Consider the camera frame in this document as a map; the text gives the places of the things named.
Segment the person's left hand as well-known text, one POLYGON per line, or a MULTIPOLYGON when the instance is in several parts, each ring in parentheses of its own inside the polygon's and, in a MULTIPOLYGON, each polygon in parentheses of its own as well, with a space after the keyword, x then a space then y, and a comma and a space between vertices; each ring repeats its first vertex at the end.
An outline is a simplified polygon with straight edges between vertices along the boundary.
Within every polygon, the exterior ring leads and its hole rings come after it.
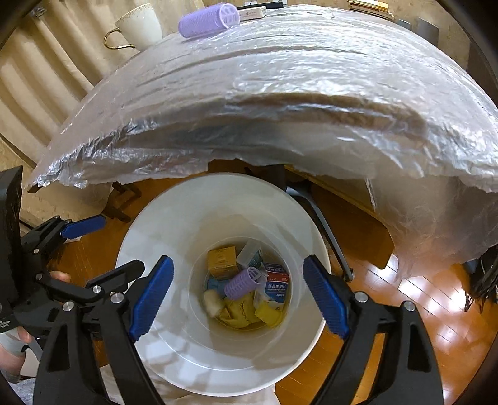
POLYGON ((1 333, 1 372, 8 382, 17 383, 25 363, 23 348, 34 338, 22 326, 1 333))

